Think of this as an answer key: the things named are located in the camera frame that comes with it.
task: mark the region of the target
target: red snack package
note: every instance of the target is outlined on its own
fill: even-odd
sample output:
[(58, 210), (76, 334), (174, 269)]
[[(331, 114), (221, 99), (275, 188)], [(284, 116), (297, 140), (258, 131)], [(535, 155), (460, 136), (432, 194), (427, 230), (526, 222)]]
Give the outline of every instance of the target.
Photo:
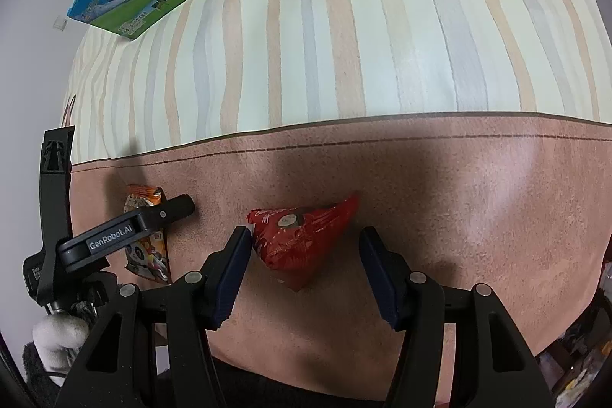
[(313, 278), (359, 206), (359, 196), (328, 208), (252, 210), (253, 248), (279, 280), (299, 291)]

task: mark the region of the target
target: metal pivot bolt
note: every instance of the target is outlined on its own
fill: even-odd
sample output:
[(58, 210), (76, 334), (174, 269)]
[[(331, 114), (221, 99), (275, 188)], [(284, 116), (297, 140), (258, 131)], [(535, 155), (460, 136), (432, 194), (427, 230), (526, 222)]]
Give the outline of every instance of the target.
[(415, 284), (424, 284), (427, 282), (427, 276), (421, 271), (414, 271), (410, 274), (410, 281)]
[(124, 298), (127, 298), (136, 292), (136, 286), (134, 284), (126, 284), (119, 289), (119, 294)]
[(478, 284), (476, 286), (476, 292), (480, 294), (481, 296), (487, 297), (487, 296), (490, 296), (493, 291), (486, 284)]
[(190, 271), (185, 276), (185, 282), (188, 284), (196, 284), (202, 280), (202, 274), (198, 271)]

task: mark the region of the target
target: white glove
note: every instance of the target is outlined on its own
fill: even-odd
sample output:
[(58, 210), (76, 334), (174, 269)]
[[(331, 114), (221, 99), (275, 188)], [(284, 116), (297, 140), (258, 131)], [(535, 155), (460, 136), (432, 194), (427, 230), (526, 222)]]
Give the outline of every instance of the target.
[[(68, 375), (89, 333), (90, 329), (82, 319), (67, 313), (49, 315), (37, 323), (32, 338), (45, 370)], [(54, 376), (50, 379), (60, 387), (65, 380)]]

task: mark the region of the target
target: snack wrapper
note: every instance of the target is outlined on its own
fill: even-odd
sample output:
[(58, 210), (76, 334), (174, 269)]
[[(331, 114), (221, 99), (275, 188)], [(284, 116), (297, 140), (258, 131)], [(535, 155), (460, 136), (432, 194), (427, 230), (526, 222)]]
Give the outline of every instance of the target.
[[(142, 206), (154, 206), (163, 201), (163, 191), (159, 187), (129, 185), (123, 212)], [(125, 247), (126, 269), (130, 272), (160, 284), (171, 284), (168, 266), (168, 249), (163, 231), (143, 237)]]
[(252, 210), (253, 248), (278, 280), (299, 291), (329, 254), (359, 206), (359, 196), (327, 208)]

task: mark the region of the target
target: gray wall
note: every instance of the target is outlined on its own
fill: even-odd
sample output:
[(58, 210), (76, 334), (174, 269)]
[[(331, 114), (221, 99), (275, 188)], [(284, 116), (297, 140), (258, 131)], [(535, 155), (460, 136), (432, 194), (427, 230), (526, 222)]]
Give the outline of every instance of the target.
[(73, 0), (0, 0), (0, 330), (16, 363), (45, 312), (21, 266), (42, 247), (38, 169), (44, 131), (59, 127), (72, 59), (86, 25), (53, 28)]

